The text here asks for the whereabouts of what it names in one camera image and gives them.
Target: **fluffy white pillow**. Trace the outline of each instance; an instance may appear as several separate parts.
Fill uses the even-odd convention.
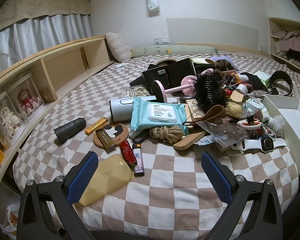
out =
[[[120,33],[107,33],[106,40],[112,55],[119,62],[131,60],[131,47],[126,37]]]

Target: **wall outlet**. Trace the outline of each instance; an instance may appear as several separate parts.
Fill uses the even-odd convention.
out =
[[[153,38],[152,40],[153,40],[153,45],[160,45],[160,44],[162,44],[160,37],[159,38]]]
[[[169,37],[161,37],[162,44],[169,44]]]

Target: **bed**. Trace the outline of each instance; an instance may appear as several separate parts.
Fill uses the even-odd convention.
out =
[[[300,76],[285,65],[270,58],[235,54],[227,56],[233,59],[242,72],[287,72],[293,81],[293,96],[300,99]],[[107,153],[96,147],[92,135],[86,136],[83,131],[57,147],[54,144],[56,135],[53,129],[78,117],[84,117],[87,125],[100,117],[110,117],[108,101],[121,96],[122,90],[127,89],[129,82],[140,76],[149,63],[164,57],[167,56],[134,58],[130,65],[121,68],[111,65],[68,94],[60,105],[56,105],[45,116],[22,147],[13,165],[19,189],[23,191],[29,179],[42,183],[67,174],[88,151],[96,152],[99,161],[119,154],[118,148]],[[181,60],[194,55],[173,57]],[[142,143],[145,167],[143,177],[134,178],[87,206],[77,203],[74,208],[89,230],[124,231],[163,240],[204,238],[226,208],[201,168],[201,154],[205,151],[213,152],[235,175],[242,174],[247,180],[263,182],[271,178],[277,189],[282,212],[297,194],[298,170],[287,147],[267,154],[243,154],[235,150],[221,153],[214,145],[193,146],[185,151],[176,151],[170,145],[149,138]],[[58,220],[53,205],[49,207],[53,217]],[[251,202],[247,203],[233,238],[239,235],[250,207]]]

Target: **gray curtain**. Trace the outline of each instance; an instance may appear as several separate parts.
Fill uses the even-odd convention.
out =
[[[43,49],[92,36],[89,15],[41,16],[0,30],[0,52],[10,54],[11,66]]]

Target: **white wall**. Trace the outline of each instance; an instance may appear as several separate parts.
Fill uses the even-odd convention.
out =
[[[268,17],[300,22],[300,12],[292,0],[265,0]]]
[[[93,34],[119,32],[127,37],[132,47],[138,47],[152,45],[154,37],[168,36],[167,18],[206,18],[257,29],[259,44],[268,46],[263,0],[159,0],[160,12],[152,17],[148,14],[146,0],[126,0],[121,18],[123,5],[123,0],[91,0]]]

